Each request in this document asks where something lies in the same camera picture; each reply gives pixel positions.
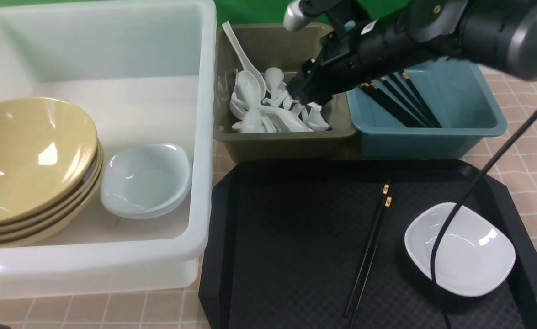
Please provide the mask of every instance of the stack of yellow bowls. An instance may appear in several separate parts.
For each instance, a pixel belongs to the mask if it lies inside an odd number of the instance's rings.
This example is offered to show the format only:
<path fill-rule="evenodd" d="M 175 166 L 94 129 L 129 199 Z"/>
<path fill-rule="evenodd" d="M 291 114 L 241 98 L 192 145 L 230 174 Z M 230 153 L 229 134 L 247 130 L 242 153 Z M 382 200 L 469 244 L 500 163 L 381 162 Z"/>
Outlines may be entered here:
<path fill-rule="evenodd" d="M 103 173 L 96 127 L 49 98 L 0 102 L 0 247 L 59 233 L 88 204 Z"/>

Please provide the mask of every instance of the brown plastic tray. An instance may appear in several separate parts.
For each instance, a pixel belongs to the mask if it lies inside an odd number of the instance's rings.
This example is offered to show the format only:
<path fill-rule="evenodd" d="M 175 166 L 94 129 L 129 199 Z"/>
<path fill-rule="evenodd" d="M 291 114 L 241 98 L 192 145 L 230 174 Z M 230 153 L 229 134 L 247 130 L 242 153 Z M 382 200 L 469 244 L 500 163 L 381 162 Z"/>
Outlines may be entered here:
<path fill-rule="evenodd" d="M 299 32 L 289 32 L 282 24 L 252 24 L 233 25 L 233 30 L 250 62 L 260 72 L 278 67 L 285 72 L 285 79 L 291 79 L 303 62 L 318 56 L 319 39 L 331 27 L 312 23 Z M 345 93 L 335 95 L 323 107 L 321 113 L 331 126 L 329 131 L 235 133 L 231 126 L 237 119 L 230 112 L 230 97 L 235 84 L 234 71 L 241 71 L 242 65 L 221 28 L 216 63 L 213 137 L 225 143 L 233 161 L 330 158 L 338 153 L 341 142 L 355 135 Z"/>

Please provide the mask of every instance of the black chopsticks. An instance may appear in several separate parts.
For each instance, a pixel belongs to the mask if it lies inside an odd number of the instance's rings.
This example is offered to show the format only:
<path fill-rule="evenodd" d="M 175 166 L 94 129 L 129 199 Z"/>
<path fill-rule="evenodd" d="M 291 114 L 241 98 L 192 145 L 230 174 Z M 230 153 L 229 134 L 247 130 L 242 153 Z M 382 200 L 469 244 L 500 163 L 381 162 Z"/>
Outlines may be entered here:
<path fill-rule="evenodd" d="M 406 127 L 441 127 L 408 74 L 404 71 L 400 71 L 398 77 L 396 74 L 378 79 L 389 94 L 374 83 L 364 83 L 360 88 Z"/>
<path fill-rule="evenodd" d="M 364 289 L 368 281 L 368 275 L 370 273 L 370 269 L 372 268 L 372 263 L 374 260 L 374 256 L 376 254 L 376 248 L 380 240 L 380 236 L 382 234 L 383 211 L 386 208 L 390 208 L 390 205 L 392 203 L 392 197 L 389 196 L 389 192 L 390 192 L 390 181 L 387 181 L 384 184 L 383 189 L 382 189 L 382 198 L 380 199 L 380 203 L 376 209 L 376 213 L 374 215 L 374 221 L 372 223 L 372 229 L 370 231 L 368 241 L 366 242 L 366 245 L 364 247 L 364 254 L 362 255 L 362 262 L 360 263 L 360 267 L 358 267 L 358 273 L 356 273 L 356 281 L 354 281 L 354 285 L 350 292 L 350 297 L 348 298 L 348 301 L 347 301 L 346 310 L 344 312 L 344 317 L 347 317 L 348 313 L 350 312 L 351 302 L 354 298 L 354 294 L 356 293 L 356 288 L 358 286 L 358 283 L 360 283 L 360 277 L 362 277 L 362 271 L 364 270 L 364 265 L 366 264 L 366 260 L 368 259 L 369 251 L 370 249 L 372 249 L 372 254 L 369 256 L 367 270 L 363 279 L 364 283 L 362 284 L 362 291 L 360 291 L 358 302 L 356 303 L 356 307 L 354 308 L 354 313 L 351 316 L 350 329 L 354 327 L 354 323 L 356 322 L 356 315 L 358 313 L 358 308 L 360 308 L 360 302 L 362 302 L 362 296 L 364 295 Z"/>
<path fill-rule="evenodd" d="M 437 121 L 437 118 L 431 111 L 431 108 L 429 108 L 429 105 L 427 104 L 427 102 L 425 102 L 425 99 L 420 94 L 419 90 L 415 87 L 415 84 L 413 84 L 413 82 L 410 80 L 409 75 L 406 74 L 404 70 L 400 70 L 398 72 L 400 73 L 400 76 L 406 82 L 406 84 L 408 84 L 410 90 L 412 90 L 413 94 L 416 96 L 417 100 L 419 101 L 419 104 L 421 105 L 421 109 L 426 112 L 426 114 L 429 116 L 429 119 L 431 119 L 437 127 L 441 127 L 441 124 L 439 123 L 439 121 Z"/>
<path fill-rule="evenodd" d="M 381 77 L 378 79 L 384 87 L 388 89 L 396 97 L 408 110 L 410 113 L 412 113 L 419 121 L 421 121 L 426 127 L 434 127 L 434 123 L 431 123 L 431 121 L 427 118 L 425 118 L 424 115 L 422 115 L 414 106 L 412 106 L 402 95 L 400 95 L 400 92 L 398 90 L 394 89 L 394 86 L 390 83 L 390 81 L 387 81 L 385 77 Z"/>
<path fill-rule="evenodd" d="M 392 100 L 387 94 L 384 94 L 384 92 L 376 85 L 364 83 L 360 85 L 360 89 L 406 127 L 424 127 L 421 122 L 406 112 L 406 110 Z"/>

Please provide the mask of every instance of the white square dish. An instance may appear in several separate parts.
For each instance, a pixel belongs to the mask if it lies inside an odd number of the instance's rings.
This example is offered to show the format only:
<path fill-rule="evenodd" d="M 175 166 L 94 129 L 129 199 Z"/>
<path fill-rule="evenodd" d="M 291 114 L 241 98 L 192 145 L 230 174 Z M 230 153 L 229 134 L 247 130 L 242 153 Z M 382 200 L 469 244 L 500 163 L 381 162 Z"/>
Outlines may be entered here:
<path fill-rule="evenodd" d="M 437 204 L 406 229 L 404 245 L 415 265 L 431 279 L 431 250 L 453 202 Z M 508 277 L 516 251 L 485 218 L 463 206 L 449 225 L 437 252 L 437 284 L 465 297 L 482 296 Z"/>

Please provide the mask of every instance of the black cable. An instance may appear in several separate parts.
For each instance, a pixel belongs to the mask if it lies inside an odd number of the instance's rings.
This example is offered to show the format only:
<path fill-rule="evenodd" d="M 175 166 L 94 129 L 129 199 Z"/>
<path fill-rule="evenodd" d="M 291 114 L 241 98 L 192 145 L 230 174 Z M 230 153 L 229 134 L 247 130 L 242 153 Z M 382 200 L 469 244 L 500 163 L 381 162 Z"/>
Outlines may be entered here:
<path fill-rule="evenodd" d="M 450 223 L 452 222 L 453 218 L 457 214 L 457 211 L 461 209 L 461 206 L 467 200 L 467 198 L 471 195 L 471 192 L 473 192 L 473 189 L 475 189 L 475 186 L 478 184 L 478 182 L 488 173 L 490 169 L 494 166 L 494 164 L 502 158 L 502 155 L 506 153 L 506 151 L 517 141 L 523 133 L 534 123 L 534 121 L 537 120 L 537 109 L 534 111 L 532 115 L 530 115 L 530 118 L 519 127 L 519 129 L 502 145 L 502 147 L 492 156 L 491 159 L 489 159 L 488 163 L 484 166 L 484 168 L 473 178 L 473 181 L 471 181 L 471 184 L 467 188 L 467 191 L 463 195 L 463 198 L 457 202 L 457 204 L 453 207 L 452 212 L 448 215 L 447 219 L 445 220 L 445 223 L 441 226 L 441 229 L 439 230 L 439 233 L 437 234 L 437 239 L 435 240 L 435 243 L 433 244 L 433 250 L 431 251 L 431 280 L 433 281 L 433 290 L 435 292 L 435 300 L 437 301 L 437 304 L 439 308 L 441 309 L 441 314 L 443 316 L 443 319 L 445 320 L 445 325 L 448 327 L 448 329 L 451 329 L 451 323 L 449 322 L 449 318 L 447 317 L 447 312 L 441 302 L 441 291 L 439 290 L 439 287 L 437 285 L 437 275 L 435 273 L 435 260 L 437 258 L 437 250 L 439 249 L 439 244 L 441 243 L 442 238 L 445 235 L 445 232 L 447 231 L 447 228 L 449 227 Z"/>

